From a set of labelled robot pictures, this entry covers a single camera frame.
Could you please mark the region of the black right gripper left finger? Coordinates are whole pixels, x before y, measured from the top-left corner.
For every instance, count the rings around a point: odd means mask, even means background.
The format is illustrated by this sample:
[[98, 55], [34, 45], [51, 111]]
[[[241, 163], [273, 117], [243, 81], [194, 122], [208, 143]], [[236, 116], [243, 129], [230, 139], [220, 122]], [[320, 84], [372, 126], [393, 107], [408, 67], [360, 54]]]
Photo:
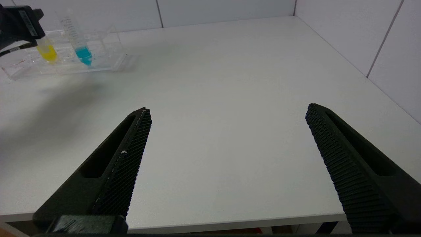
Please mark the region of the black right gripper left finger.
[[126, 234], [126, 217], [152, 126], [150, 110], [129, 114], [33, 214], [47, 234]]

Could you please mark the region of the finger of the black labelled left gripper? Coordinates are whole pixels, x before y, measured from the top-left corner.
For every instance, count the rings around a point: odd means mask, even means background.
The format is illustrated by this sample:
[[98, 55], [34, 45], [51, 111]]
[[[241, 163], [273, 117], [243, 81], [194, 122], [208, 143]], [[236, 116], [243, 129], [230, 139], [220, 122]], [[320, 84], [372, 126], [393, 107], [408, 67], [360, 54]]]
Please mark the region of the finger of the black labelled left gripper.
[[41, 9], [30, 6], [0, 6], [1, 50], [17, 41], [36, 42], [45, 37], [39, 21]]

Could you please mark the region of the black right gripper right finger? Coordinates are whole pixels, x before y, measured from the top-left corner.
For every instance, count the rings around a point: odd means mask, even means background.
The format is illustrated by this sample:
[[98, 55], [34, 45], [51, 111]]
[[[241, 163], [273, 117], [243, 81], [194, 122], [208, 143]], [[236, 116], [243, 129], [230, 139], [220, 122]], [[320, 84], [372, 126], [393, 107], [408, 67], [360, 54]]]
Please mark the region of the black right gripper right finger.
[[309, 104], [305, 120], [352, 232], [419, 235], [420, 183], [327, 107]]

